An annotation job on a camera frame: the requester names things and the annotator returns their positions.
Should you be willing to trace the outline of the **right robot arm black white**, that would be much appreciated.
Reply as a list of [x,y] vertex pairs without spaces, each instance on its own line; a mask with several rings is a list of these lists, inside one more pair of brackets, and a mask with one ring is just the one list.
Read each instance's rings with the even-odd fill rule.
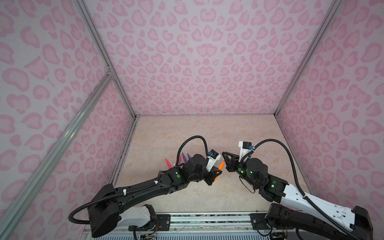
[[372,240],[373,224],[366,209],[343,207],[300,191],[293,184],[268,173],[257,158],[241,162],[223,152],[226,169],[246,181],[254,192],[271,203],[265,216],[271,227],[304,230],[329,240]]

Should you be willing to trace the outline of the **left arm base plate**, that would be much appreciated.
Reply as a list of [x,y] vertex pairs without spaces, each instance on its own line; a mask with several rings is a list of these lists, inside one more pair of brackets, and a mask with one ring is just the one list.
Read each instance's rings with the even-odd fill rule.
[[170,229],[171,215],[155,215],[150,216],[150,221],[143,227],[136,227],[139,232],[154,232],[154,231],[168,231]]

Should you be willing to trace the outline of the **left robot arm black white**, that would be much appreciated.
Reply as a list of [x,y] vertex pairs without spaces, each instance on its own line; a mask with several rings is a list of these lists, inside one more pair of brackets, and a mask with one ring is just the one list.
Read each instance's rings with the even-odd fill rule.
[[118,226],[128,209],[149,199],[172,194],[185,189],[191,182],[204,181],[212,185],[222,173],[215,163],[221,155],[215,151],[207,157],[196,154],[186,163],[166,171],[160,171],[154,179],[128,187],[115,188],[113,184],[103,186],[87,207],[93,238],[102,237]]

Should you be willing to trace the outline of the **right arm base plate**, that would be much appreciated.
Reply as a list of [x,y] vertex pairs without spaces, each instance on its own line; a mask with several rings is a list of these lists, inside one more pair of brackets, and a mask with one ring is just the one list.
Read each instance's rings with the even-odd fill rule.
[[253,213],[250,214],[250,221],[252,228],[255,231],[259,231],[263,234],[267,234],[270,231],[290,231],[294,230],[294,227],[283,225],[283,221],[280,217],[270,216],[266,213]]

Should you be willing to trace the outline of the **orange marker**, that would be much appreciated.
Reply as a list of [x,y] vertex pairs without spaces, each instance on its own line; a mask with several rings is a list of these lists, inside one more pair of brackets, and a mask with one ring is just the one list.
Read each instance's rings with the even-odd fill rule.
[[223,162],[220,164],[220,166],[219,166],[219,170],[223,170],[223,167],[224,167],[224,165],[225,165],[225,160],[223,160]]

